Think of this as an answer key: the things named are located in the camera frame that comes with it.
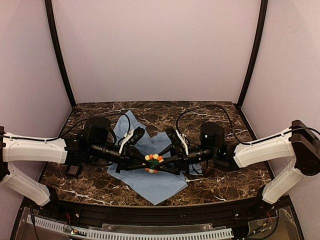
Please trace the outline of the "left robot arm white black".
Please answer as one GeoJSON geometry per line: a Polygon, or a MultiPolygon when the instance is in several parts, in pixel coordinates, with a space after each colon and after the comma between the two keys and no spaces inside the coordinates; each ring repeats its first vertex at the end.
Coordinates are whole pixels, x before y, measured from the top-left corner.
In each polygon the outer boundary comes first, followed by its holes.
{"type": "Polygon", "coordinates": [[[151,164],[134,146],[144,136],[141,127],[124,135],[120,146],[109,142],[116,137],[106,117],[86,120],[83,130],[76,136],[31,138],[6,133],[0,128],[0,183],[29,198],[38,206],[45,206],[54,197],[54,191],[38,183],[19,170],[15,161],[51,162],[64,165],[87,163],[91,157],[104,159],[117,165],[116,172],[149,168],[151,164]]]}

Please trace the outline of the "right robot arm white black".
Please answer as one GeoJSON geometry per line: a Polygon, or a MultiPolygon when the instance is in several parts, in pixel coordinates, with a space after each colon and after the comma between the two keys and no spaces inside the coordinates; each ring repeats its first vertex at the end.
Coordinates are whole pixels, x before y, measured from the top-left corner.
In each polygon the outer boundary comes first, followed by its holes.
{"type": "Polygon", "coordinates": [[[200,127],[200,145],[188,147],[177,130],[169,129],[167,135],[172,145],[163,152],[175,152],[159,163],[156,170],[166,171],[173,165],[174,174],[187,172],[189,166],[213,161],[216,168],[233,172],[250,165],[273,159],[290,157],[289,164],[258,195],[259,202],[275,204],[300,180],[320,172],[319,132],[294,120],[289,128],[255,141],[226,145],[224,129],[214,122],[205,122],[200,127]]]}

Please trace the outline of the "plush sunflower brooch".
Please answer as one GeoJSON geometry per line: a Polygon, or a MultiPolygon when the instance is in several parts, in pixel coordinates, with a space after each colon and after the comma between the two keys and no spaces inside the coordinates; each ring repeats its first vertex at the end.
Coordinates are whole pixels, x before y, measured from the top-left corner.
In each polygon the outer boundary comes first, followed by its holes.
{"type": "Polygon", "coordinates": [[[148,161],[151,165],[150,167],[145,168],[145,171],[148,171],[149,173],[158,173],[158,170],[155,170],[156,166],[159,165],[161,162],[164,161],[163,156],[158,154],[149,154],[145,155],[145,160],[148,161]]]}

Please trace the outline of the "light blue shirt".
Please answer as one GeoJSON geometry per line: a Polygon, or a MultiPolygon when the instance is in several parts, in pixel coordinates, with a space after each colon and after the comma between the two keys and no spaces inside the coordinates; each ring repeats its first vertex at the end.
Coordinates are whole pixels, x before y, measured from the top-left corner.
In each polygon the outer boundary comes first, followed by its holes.
{"type": "MultiPolygon", "coordinates": [[[[125,113],[125,116],[121,116],[118,119],[113,131],[119,140],[124,136],[128,128],[136,129],[138,127],[146,129],[146,126],[138,122],[132,111],[129,110],[125,113]]],[[[145,156],[160,153],[170,143],[171,141],[165,132],[159,132],[153,137],[145,132],[135,147],[145,156]]],[[[127,184],[138,195],[153,205],[160,204],[188,187],[183,173],[180,173],[180,175],[162,171],[149,173],[144,169],[121,170],[120,173],[117,173],[116,168],[117,164],[112,164],[108,167],[107,173],[127,184]]]]}

